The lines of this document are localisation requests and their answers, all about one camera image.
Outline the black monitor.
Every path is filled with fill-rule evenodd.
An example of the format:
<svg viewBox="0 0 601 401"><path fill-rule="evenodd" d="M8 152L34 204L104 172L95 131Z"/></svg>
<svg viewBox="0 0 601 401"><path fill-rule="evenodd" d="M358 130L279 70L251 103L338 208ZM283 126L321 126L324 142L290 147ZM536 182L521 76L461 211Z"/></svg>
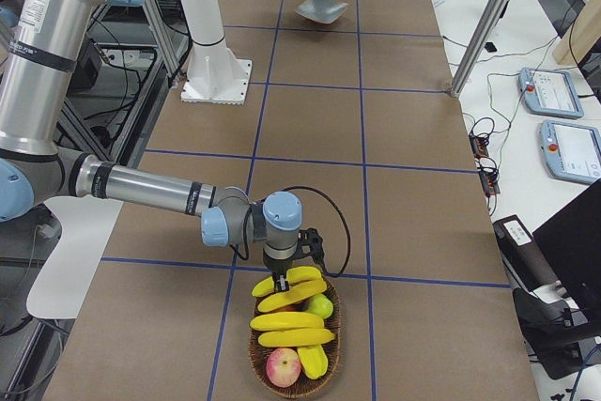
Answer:
<svg viewBox="0 0 601 401"><path fill-rule="evenodd" d="M600 182L533 233L545 260L577 305L600 314Z"/></svg>

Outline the black box with label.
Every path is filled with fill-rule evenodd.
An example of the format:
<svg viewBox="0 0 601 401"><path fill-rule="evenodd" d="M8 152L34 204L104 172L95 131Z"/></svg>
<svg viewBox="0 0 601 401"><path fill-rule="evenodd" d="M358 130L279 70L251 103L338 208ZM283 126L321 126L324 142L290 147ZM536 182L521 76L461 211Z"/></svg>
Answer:
<svg viewBox="0 0 601 401"><path fill-rule="evenodd" d="M496 240L510 271L528 289L551 285L565 291L559 276L547 262L531 232L516 215L493 223Z"/></svg>

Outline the white chair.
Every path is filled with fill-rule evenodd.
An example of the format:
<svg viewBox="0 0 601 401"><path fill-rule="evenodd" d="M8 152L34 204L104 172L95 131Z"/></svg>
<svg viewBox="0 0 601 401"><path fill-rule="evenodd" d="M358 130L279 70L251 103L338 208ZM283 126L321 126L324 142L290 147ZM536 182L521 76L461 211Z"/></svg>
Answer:
<svg viewBox="0 0 601 401"><path fill-rule="evenodd" d="M57 196L45 206L60 222L62 231L29 291L27 312L41 319L74 319L123 203L92 196Z"/></svg>

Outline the green pear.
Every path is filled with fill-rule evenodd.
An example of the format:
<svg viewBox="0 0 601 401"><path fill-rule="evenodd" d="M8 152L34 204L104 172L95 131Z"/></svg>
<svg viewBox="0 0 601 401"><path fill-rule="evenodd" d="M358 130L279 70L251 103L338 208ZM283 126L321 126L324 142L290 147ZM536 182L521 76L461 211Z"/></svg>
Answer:
<svg viewBox="0 0 601 401"><path fill-rule="evenodd" d="M333 310L332 301L324 294L316 294L305 303L306 312L320 316L323 319L329 318Z"/></svg>

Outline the lower teach pendant tablet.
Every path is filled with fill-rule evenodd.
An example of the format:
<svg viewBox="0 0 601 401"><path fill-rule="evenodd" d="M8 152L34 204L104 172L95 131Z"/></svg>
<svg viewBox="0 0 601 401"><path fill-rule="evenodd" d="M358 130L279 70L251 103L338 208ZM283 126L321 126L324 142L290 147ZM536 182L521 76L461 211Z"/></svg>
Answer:
<svg viewBox="0 0 601 401"><path fill-rule="evenodd" d="M539 134L543 158L553 177L586 185L600 179L600 133L596 128L545 120Z"/></svg>

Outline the yellow banana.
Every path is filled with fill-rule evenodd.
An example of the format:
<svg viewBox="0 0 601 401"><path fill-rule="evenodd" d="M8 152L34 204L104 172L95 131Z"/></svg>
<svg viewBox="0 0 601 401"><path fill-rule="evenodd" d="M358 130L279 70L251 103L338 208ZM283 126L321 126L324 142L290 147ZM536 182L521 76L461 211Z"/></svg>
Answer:
<svg viewBox="0 0 601 401"><path fill-rule="evenodd" d="M322 272L316 267L299 266L293 267L287 271L285 280L289 285L296 285L302 282L308 282L322 277ZM271 276L258 282L253 290L252 295L256 298L263 298L277 292L279 288Z"/></svg>
<svg viewBox="0 0 601 401"><path fill-rule="evenodd" d="M291 286L287 291L278 292L267 296L257 305L260 313L268 313L279 308L304 301L316 294L323 293L327 284L323 279L312 280Z"/></svg>
<svg viewBox="0 0 601 401"><path fill-rule="evenodd" d="M322 345L334 340L336 335L325 328L292 329L262 332L257 340L262 347L307 347Z"/></svg>
<svg viewBox="0 0 601 401"><path fill-rule="evenodd" d="M250 328L259 332L322 329L324 325L323 318L307 312L276 312L256 316L250 321Z"/></svg>

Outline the grey square plate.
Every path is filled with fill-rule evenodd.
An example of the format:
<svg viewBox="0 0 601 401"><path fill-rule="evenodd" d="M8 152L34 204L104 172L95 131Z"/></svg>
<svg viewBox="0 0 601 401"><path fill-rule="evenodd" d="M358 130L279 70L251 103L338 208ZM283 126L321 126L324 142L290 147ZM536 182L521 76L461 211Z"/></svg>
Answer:
<svg viewBox="0 0 601 401"><path fill-rule="evenodd" d="M330 25L347 11L348 3L334 0L304 0L294 12L313 23Z"/></svg>

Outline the teach pendant tablet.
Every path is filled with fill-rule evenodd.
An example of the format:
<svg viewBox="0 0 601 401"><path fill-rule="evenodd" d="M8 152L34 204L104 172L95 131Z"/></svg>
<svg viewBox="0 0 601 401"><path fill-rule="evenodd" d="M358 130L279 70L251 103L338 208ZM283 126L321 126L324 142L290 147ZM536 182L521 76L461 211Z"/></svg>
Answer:
<svg viewBox="0 0 601 401"><path fill-rule="evenodd" d="M571 75L565 70L523 68L519 86L526 107L535 115L567 119L584 116Z"/></svg>
<svg viewBox="0 0 601 401"><path fill-rule="evenodd" d="M553 177L586 185L600 179L600 133L596 128L545 120L539 134L543 158Z"/></svg>

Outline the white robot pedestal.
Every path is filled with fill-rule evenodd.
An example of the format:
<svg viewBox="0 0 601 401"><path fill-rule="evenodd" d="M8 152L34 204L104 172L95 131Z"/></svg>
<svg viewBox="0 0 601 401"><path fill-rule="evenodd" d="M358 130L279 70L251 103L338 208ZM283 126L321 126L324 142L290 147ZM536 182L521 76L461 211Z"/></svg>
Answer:
<svg viewBox="0 0 601 401"><path fill-rule="evenodd" d="M181 98L186 102L244 103L253 62L236 58L228 48L218 0L181 2L193 42Z"/></svg>

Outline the yellow starfruit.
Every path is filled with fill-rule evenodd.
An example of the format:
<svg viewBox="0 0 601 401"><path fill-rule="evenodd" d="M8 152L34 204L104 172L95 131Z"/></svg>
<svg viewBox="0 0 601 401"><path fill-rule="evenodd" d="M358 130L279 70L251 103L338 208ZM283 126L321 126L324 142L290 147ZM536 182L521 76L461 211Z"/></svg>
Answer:
<svg viewBox="0 0 601 401"><path fill-rule="evenodd" d="M302 371L309 379L323 377L328 370L328 358L322 345L297 347Z"/></svg>

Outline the brown wicker basket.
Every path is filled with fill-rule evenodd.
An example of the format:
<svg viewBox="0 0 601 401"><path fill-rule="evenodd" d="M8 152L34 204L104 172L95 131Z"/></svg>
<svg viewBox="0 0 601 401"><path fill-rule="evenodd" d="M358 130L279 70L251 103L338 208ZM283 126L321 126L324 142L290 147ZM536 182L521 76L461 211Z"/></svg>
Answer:
<svg viewBox="0 0 601 401"><path fill-rule="evenodd" d="M286 399L317 394L340 360L342 317L330 280L298 280L288 292L255 286L249 356L257 378Z"/></svg>

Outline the orange circuit board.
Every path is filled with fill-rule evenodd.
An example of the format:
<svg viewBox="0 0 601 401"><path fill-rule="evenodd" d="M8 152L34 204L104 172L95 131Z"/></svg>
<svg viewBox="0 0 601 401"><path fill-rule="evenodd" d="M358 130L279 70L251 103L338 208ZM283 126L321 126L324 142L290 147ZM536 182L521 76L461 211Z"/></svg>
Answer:
<svg viewBox="0 0 601 401"><path fill-rule="evenodd" d="M487 140L484 137L471 135L470 147L475 157L489 156L487 151Z"/></svg>
<svg viewBox="0 0 601 401"><path fill-rule="evenodd" d="M485 197L496 196L500 193L497 174L490 174L485 171L480 171L479 178Z"/></svg>

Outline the small black box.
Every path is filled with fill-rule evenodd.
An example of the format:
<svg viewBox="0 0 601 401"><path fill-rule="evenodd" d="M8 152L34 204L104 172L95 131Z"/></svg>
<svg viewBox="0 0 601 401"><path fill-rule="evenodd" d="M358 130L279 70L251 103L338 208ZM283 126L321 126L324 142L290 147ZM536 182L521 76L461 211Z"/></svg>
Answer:
<svg viewBox="0 0 601 401"><path fill-rule="evenodd" d="M489 52L489 53L495 53L497 51L497 47L495 46L495 44L492 41L488 41L485 44L485 49Z"/></svg>

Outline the pink apple near end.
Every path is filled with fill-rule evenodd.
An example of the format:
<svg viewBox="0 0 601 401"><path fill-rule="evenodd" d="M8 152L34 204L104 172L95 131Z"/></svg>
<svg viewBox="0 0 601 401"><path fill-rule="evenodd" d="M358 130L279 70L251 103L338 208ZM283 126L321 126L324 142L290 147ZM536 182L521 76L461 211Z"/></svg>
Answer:
<svg viewBox="0 0 601 401"><path fill-rule="evenodd" d="M301 373L298 353L289 347L274 349L266 363L266 374L271 384L279 388L293 385Z"/></svg>

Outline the upper teach pendant tablet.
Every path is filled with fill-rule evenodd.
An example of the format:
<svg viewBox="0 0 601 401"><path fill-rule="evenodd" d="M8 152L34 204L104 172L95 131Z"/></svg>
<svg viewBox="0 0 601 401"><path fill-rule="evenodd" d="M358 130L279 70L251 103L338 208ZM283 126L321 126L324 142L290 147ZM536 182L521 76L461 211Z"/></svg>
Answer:
<svg viewBox="0 0 601 401"><path fill-rule="evenodd" d="M523 68L519 86L526 107L535 115L567 119L584 116L571 75L565 70Z"/></svg>

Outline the aluminium frame post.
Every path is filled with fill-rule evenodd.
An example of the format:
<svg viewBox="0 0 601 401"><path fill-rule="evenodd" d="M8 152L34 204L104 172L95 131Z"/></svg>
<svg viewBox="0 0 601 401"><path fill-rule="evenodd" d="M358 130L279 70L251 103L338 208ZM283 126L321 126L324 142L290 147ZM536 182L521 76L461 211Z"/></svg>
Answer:
<svg viewBox="0 0 601 401"><path fill-rule="evenodd" d="M484 12L471 36L455 76L449 88L449 95L458 98L472 70L476 65L479 54L484 49L490 33L501 16L503 8L509 0L488 0Z"/></svg>

